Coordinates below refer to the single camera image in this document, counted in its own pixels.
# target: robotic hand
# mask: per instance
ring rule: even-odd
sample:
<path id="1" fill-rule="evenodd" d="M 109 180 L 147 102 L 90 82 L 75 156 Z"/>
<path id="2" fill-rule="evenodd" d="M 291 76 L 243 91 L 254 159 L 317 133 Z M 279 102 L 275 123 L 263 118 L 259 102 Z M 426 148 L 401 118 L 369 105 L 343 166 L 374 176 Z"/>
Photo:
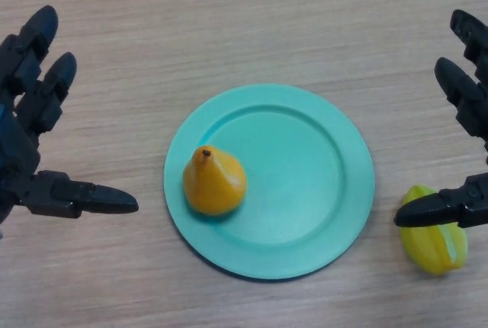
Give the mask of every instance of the robotic hand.
<path id="1" fill-rule="evenodd" d="M 457 121 L 488 151 L 488 27 L 472 15 L 456 10 L 451 29 L 464 43 L 464 57 L 476 65 L 475 83 L 459 66 L 445 58 L 435 65 L 435 77 L 447 100 L 457 108 Z M 472 175 L 457 189 L 404 204 L 396 213 L 399 227 L 427 227 L 457 222 L 462 228 L 488 223 L 488 173 Z"/>
<path id="2" fill-rule="evenodd" d="M 0 223 L 14 205 L 32 214 L 78 218 L 83 211 L 126 214 L 136 199 L 118 189 L 75 182 L 66 173 L 41 171 L 39 136 L 51 131 L 76 74 L 71 53 L 62 55 L 37 79 L 58 26 L 56 11 L 41 8 L 0 45 Z M 21 100 L 15 105 L 17 96 Z"/>

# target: plate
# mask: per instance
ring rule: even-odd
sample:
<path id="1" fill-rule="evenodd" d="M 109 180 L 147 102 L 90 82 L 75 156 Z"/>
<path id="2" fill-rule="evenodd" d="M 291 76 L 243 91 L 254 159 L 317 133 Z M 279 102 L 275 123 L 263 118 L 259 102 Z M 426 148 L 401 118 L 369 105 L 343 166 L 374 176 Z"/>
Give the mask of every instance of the plate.
<path id="1" fill-rule="evenodd" d="M 188 206 L 183 170 L 197 147 L 242 163 L 246 199 L 225 217 Z M 307 275 L 358 237 L 374 199 L 374 168 L 355 125 L 324 98 L 291 85 L 231 89 L 197 108 L 165 161 L 164 193 L 181 236 L 204 259 L 247 278 Z"/>

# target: toy pear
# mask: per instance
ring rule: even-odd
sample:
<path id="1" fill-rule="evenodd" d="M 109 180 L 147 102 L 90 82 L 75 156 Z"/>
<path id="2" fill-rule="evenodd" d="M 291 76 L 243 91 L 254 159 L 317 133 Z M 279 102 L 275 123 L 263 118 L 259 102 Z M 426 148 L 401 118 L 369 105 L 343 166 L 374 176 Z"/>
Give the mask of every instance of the toy pear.
<path id="1" fill-rule="evenodd" d="M 198 147 L 183 171 L 190 206 L 208 216 L 235 210 L 246 195 L 246 172 L 239 160 L 215 146 Z"/>

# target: wooden table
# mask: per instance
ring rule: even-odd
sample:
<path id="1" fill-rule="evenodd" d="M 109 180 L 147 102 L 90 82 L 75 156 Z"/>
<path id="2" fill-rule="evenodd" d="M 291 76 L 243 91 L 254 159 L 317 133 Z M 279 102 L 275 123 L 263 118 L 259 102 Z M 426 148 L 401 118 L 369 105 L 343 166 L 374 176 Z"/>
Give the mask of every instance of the wooden table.
<path id="1" fill-rule="evenodd" d="M 45 4 L 59 12 L 46 69 L 72 51 L 79 73 L 41 169 L 122 188 L 140 211 L 2 224 L 2 327 L 481 327 L 488 322 L 488 227 L 468 230 L 467 265 L 419 273 L 392 218 L 413 184 L 458 187 L 486 171 L 433 74 L 446 56 L 472 73 L 449 29 L 488 0 L 0 0 L 0 37 Z M 278 284 L 241 281 L 197 258 L 165 209 L 162 167 L 200 103 L 255 82 L 297 85 L 358 126 L 377 194 L 336 263 Z"/>

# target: plate rim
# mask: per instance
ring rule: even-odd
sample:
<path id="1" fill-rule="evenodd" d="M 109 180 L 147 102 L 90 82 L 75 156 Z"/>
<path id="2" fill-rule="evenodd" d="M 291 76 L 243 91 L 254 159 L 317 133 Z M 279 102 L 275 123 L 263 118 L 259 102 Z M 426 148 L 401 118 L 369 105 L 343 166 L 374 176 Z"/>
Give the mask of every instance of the plate rim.
<path id="1" fill-rule="evenodd" d="M 215 259 L 214 258 L 215 257 L 215 253 L 214 253 L 213 256 L 211 256 L 212 253 L 209 253 L 208 252 L 208 250 L 211 250 L 211 248 L 210 249 L 208 249 L 208 248 L 201 248 L 201 245 L 199 245 L 199 243 L 196 243 L 195 240 L 192 240 L 191 235 L 188 235 L 188 231 L 187 230 L 185 230 L 185 229 L 182 230 L 181 229 L 181 224 L 180 224 L 181 223 L 181 220 L 177 220 L 178 219 L 178 215 L 174 212 L 175 210 L 172 208 L 172 201 L 169 200 L 169 198 L 172 198 L 172 195 L 169 196 L 168 195 L 168 190 L 166 189 L 167 186 L 169 186 L 169 181 L 167 181 L 167 180 L 168 179 L 171 179 L 171 177 L 172 177 L 170 174 L 167 173 L 168 172 L 168 164 L 171 161 L 171 159 L 173 159 L 172 152 L 175 151 L 175 148 L 178 145 L 179 139 L 181 139 L 181 137 L 185 138 L 184 134 L 182 134 L 182 131 L 184 130 L 185 125 L 188 124 L 188 122 L 191 121 L 191 119 L 194 116 L 198 116 L 199 113 L 201 113 L 203 111 L 206 111 L 209 108 L 211 109 L 213 105 L 217 104 L 217 107 L 218 107 L 219 101 L 222 101 L 222 100 L 226 99 L 226 97 L 232 96 L 233 93 L 234 93 L 234 95 L 236 95 L 236 94 L 239 94 L 239 92 L 242 92 L 242 91 L 252 92 L 253 90 L 259 90 L 259 91 L 264 90 L 264 91 L 270 91 L 270 92 L 273 92 L 274 90 L 278 90 L 278 91 L 282 91 L 282 92 L 288 91 L 290 94 L 293 93 L 293 94 L 297 94 L 297 95 L 302 95 L 303 97 L 307 97 L 308 99 L 312 99 L 313 98 L 314 101 L 316 101 L 317 103 L 319 103 L 319 106 L 325 105 L 325 107 L 322 108 L 321 111 L 324 111 L 324 112 L 325 111 L 332 111 L 332 112 L 334 112 L 335 115 L 338 115 L 339 116 L 339 118 L 341 119 L 342 122 L 344 122 L 344 121 L 347 122 L 348 127 L 349 127 L 349 130 L 352 130 L 353 132 L 355 132 L 355 135 L 357 136 L 357 140 L 359 140 L 359 143 L 356 143 L 356 145 L 358 145 L 358 144 L 361 145 L 360 147 L 362 147 L 362 150 L 363 150 L 363 154 L 362 155 L 363 156 L 366 155 L 366 157 L 364 157 L 363 159 L 367 163 L 367 166 L 368 166 L 368 169 L 367 170 L 369 172 L 371 172 L 368 175 L 368 178 L 371 181 L 371 184 L 369 185 L 369 188 L 368 188 L 370 190 L 369 193 L 371 195 L 370 195 L 370 199 L 369 200 L 363 201 L 367 205 L 365 207 L 363 207 L 363 209 L 364 209 L 363 217 L 360 220 L 356 220 L 355 221 L 356 224 L 358 225 L 358 227 L 355 227 L 354 228 L 354 230 L 355 230 L 354 232 L 348 234 L 349 237 L 347 238 L 347 241 L 344 240 L 341 243 L 343 245 L 343 247 L 338 248 L 337 251 L 335 251 L 334 253 L 332 253 L 334 255 L 333 257 L 324 258 L 323 259 L 323 262 L 321 262 L 321 263 L 314 263 L 314 266 L 313 267 L 310 266 L 309 268 L 305 268 L 302 271 L 297 271 L 296 270 L 295 272 L 286 272 L 286 273 L 269 273 L 269 272 L 268 273 L 258 273 L 253 268 L 250 268 L 251 271 L 249 271 L 249 270 L 246 270 L 244 267 L 243 268 L 239 268 L 239 267 L 237 267 L 235 265 L 232 266 L 232 264 L 226 263 L 225 261 L 222 261 L 220 259 Z M 311 116 L 309 116 L 309 113 L 307 113 L 307 111 L 305 111 L 304 109 L 300 108 L 299 105 L 295 105 L 296 102 L 294 103 L 293 100 L 294 100 L 294 98 L 292 99 L 291 104 L 293 104 L 292 109 L 294 111 L 299 111 L 301 114 L 304 114 L 304 115 L 306 115 L 308 117 L 311 117 Z M 253 105 L 252 103 L 248 103 L 248 104 L 242 105 L 242 107 L 243 108 L 247 108 L 247 107 L 250 107 L 252 105 Z M 223 117 L 224 117 L 224 115 L 220 115 L 217 119 L 216 118 L 212 118 L 212 121 L 213 122 L 218 121 L 219 119 L 221 119 Z M 315 117 L 311 117 L 311 119 L 313 119 L 318 124 L 320 124 L 321 126 L 323 126 L 323 124 L 321 123 L 322 121 L 318 121 Z M 198 137 L 198 136 L 195 136 L 195 137 L 197 138 L 197 141 L 200 141 L 201 140 L 200 137 Z M 300 277 L 302 275 L 308 275 L 310 273 L 313 273 L 315 271 L 320 270 L 323 267 L 326 267 L 330 263 L 332 263 L 335 260 L 337 260 L 345 251 L 347 251 L 350 248 L 350 246 L 361 235 L 361 232 L 364 229 L 364 226 L 366 225 L 366 223 L 368 221 L 368 218 L 371 215 L 371 210 L 372 210 L 372 207 L 373 207 L 373 204 L 374 204 L 375 188 L 376 188 L 376 184 L 375 184 L 374 164 L 373 164 L 373 161 L 372 161 L 371 153 L 370 153 L 370 151 L 368 149 L 368 145 L 366 144 L 366 142 L 365 142 L 363 136 L 361 135 L 359 129 L 345 115 L 345 113 L 342 112 L 335 105 L 333 105 L 332 103 L 330 103 L 329 101 L 327 101 L 321 95 L 315 94 L 315 93 L 313 93 L 311 91 L 308 91 L 308 90 L 306 90 L 304 88 L 301 88 L 301 87 L 298 87 L 298 86 L 275 84 L 275 83 L 242 85 L 242 86 L 239 86 L 239 87 L 231 88 L 231 89 L 228 89 L 228 90 L 226 90 L 224 92 L 221 92 L 220 94 L 217 94 L 217 95 L 211 97 L 210 99 L 207 99 L 202 104 L 198 105 L 183 120 L 183 122 L 180 124 L 178 130 L 176 131 L 175 135 L 173 136 L 172 141 L 171 141 L 171 143 L 169 145 L 169 149 L 168 149 L 166 158 L 165 158 L 165 165 L 164 165 L 164 170 L 163 170 L 163 194 L 164 194 L 164 198 L 165 198 L 166 208 L 167 208 L 167 210 L 169 212 L 170 217 L 172 218 L 172 221 L 173 221 L 173 224 L 174 224 L 175 228 L 177 229 L 179 235 L 185 240 L 185 242 L 201 258 L 207 260 L 208 262 L 210 262 L 211 264 L 215 265 L 219 269 L 222 269 L 222 270 L 224 270 L 226 272 L 230 272 L 233 275 L 239 275 L 239 276 L 247 277 L 247 278 L 264 279 L 264 280 L 283 280 L 283 279 L 288 279 L 288 278 Z"/>

